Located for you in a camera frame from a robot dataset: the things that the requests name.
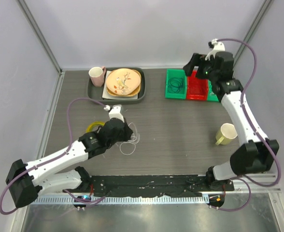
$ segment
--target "wooden tabletop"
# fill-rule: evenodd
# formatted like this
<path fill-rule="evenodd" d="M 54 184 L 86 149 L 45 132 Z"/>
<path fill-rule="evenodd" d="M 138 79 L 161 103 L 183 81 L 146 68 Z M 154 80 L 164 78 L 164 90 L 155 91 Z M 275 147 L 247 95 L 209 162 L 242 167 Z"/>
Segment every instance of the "wooden tabletop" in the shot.
<path fill-rule="evenodd" d="M 215 134 L 223 123 L 231 122 L 218 102 L 165 99 L 166 70 L 144 70 L 146 96 L 141 103 L 123 105 L 124 117 L 133 122 L 141 136 L 135 152 L 126 156 L 114 145 L 103 155 L 75 166 L 83 166 L 90 175 L 119 174 L 204 174 L 210 166 L 229 160 L 238 148 L 238 139 L 231 144 L 215 145 Z M 87 71 L 67 71 L 45 155 L 69 143 L 66 110 L 70 101 L 87 97 Z M 85 133 L 94 121 L 109 120 L 99 105 L 80 101 L 71 108 L 73 139 Z M 123 145 L 130 152 L 133 145 Z"/>

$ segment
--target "wall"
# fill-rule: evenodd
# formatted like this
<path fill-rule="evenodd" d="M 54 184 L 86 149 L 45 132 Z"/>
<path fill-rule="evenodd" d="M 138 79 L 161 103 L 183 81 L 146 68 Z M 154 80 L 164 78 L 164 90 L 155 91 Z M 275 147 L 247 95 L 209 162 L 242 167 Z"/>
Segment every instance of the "wall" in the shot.
<path fill-rule="evenodd" d="M 0 194 L 13 161 L 38 153 L 57 72 L 14 0 L 0 0 Z M 13 209 L 8 194 L 5 211 Z M 13 216 L 0 214 L 0 232 Z"/>
<path fill-rule="evenodd" d="M 284 192 L 284 0 L 274 1 L 251 45 L 257 52 L 258 67 L 247 99 L 260 126 L 280 144 L 277 156 L 282 166 L 280 185 Z M 244 85 L 252 67 L 252 55 L 245 51 L 236 66 L 236 77 Z"/>
<path fill-rule="evenodd" d="M 65 69 L 183 66 L 213 38 L 242 39 L 262 2 L 26 0 Z"/>

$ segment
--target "cup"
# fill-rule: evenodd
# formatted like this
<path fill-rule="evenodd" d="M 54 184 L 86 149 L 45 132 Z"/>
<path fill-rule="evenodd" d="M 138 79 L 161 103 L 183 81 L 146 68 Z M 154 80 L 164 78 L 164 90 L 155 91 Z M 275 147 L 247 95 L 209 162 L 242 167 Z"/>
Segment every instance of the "cup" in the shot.
<path fill-rule="evenodd" d="M 90 79 L 94 86 L 101 87 L 104 83 L 104 75 L 106 73 L 107 69 L 102 67 L 94 67 L 91 70 L 89 70 L 88 75 L 90 76 Z"/>
<path fill-rule="evenodd" d="M 233 124 L 223 124 L 216 134 L 216 145 L 227 145 L 238 136 Z"/>

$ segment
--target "robotic arm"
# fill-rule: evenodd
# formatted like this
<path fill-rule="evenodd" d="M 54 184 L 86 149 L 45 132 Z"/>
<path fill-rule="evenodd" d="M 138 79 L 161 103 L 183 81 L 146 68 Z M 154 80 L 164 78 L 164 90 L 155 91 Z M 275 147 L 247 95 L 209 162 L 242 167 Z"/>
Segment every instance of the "robotic arm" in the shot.
<path fill-rule="evenodd" d="M 63 157 L 58 159 L 68 147 L 42 159 L 28 163 L 23 163 L 19 159 L 12 164 L 6 179 L 7 184 L 23 171 L 37 167 L 16 180 L 9 188 L 17 208 L 24 207 L 36 200 L 38 196 L 50 192 L 63 189 L 84 191 L 90 186 L 91 177 L 83 167 L 77 167 L 67 173 L 55 173 L 104 153 L 116 142 L 130 140 L 133 131 L 121 114 L 122 106 L 115 105 L 111 110 L 109 106 L 106 106 L 105 110 L 109 111 L 110 120 L 97 131 L 85 133 L 74 141 Z"/>
<path fill-rule="evenodd" d="M 196 78 L 210 80 L 213 93 L 227 110 L 236 128 L 240 148 L 232 154 L 230 161 L 208 169 L 207 182 L 212 184 L 215 181 L 227 180 L 243 174 L 268 171 L 274 160 L 257 137 L 257 132 L 266 140 L 274 154 L 277 154 L 279 145 L 276 140 L 269 140 L 259 127 L 244 96 L 243 105 L 257 131 L 253 131 L 249 124 L 241 105 L 243 87 L 240 81 L 233 77 L 232 53 L 226 52 L 224 44 L 217 39 L 209 42 L 209 47 L 213 50 L 208 55 L 194 53 L 183 70 L 186 76 L 191 76 L 193 69 L 198 66 Z"/>

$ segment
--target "yellow mug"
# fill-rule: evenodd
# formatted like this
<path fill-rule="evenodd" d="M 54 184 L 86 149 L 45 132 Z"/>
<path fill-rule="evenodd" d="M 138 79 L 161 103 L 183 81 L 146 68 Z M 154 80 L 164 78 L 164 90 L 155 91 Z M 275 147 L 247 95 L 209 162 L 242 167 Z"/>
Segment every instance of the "yellow mug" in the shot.
<path fill-rule="evenodd" d="M 227 145 L 238 136 L 233 124 L 223 124 L 216 134 L 216 145 Z"/>

